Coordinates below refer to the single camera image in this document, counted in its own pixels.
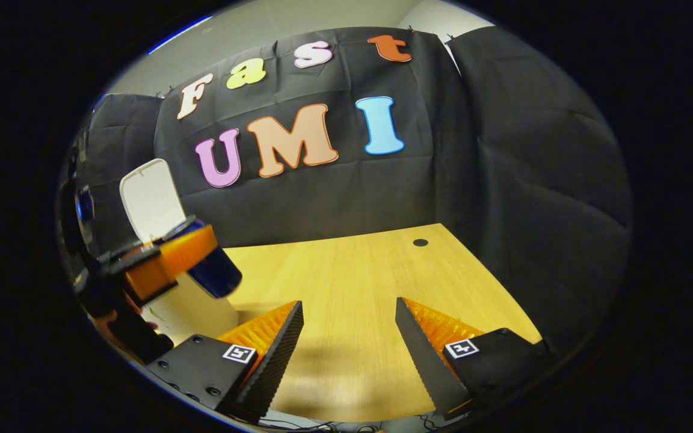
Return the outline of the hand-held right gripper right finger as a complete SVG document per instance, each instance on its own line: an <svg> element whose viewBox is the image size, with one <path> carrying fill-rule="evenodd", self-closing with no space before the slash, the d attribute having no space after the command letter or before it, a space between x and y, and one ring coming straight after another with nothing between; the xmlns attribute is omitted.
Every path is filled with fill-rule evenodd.
<svg viewBox="0 0 693 433"><path fill-rule="evenodd" d="M395 322L445 420L508 403L555 361L542 340L530 343L508 327L479 331L409 298L396 299Z"/></svg>

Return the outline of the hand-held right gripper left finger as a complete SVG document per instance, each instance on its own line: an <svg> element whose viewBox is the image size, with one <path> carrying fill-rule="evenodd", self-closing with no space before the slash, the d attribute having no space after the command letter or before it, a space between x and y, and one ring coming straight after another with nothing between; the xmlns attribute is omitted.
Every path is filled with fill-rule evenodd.
<svg viewBox="0 0 693 433"><path fill-rule="evenodd" d="M193 334L146 367L205 408L256 423L277 394L303 326L303 303L287 302L218 338Z"/></svg>

